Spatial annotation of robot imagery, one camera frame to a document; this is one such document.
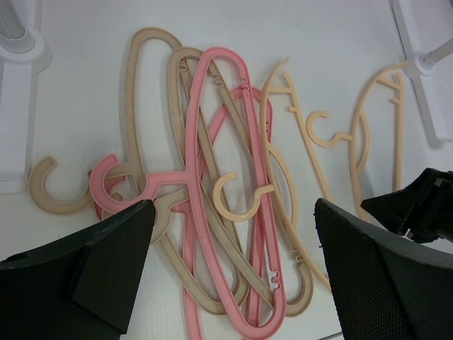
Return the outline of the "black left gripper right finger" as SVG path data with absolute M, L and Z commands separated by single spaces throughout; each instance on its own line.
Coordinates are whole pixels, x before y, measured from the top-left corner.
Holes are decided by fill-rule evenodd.
M 452 255 L 319 198 L 316 231 L 345 339 L 451 339 Z

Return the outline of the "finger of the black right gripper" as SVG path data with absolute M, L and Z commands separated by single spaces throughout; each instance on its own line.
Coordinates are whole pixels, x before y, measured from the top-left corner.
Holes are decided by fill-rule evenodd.
M 451 242 L 452 172 L 426 168 L 405 188 L 366 199 L 361 208 L 388 231 L 413 242 Z

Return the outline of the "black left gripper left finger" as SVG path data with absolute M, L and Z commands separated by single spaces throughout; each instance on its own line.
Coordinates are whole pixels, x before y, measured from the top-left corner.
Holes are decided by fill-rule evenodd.
M 1 262 L 2 339 L 119 339 L 154 228 L 152 200 Z

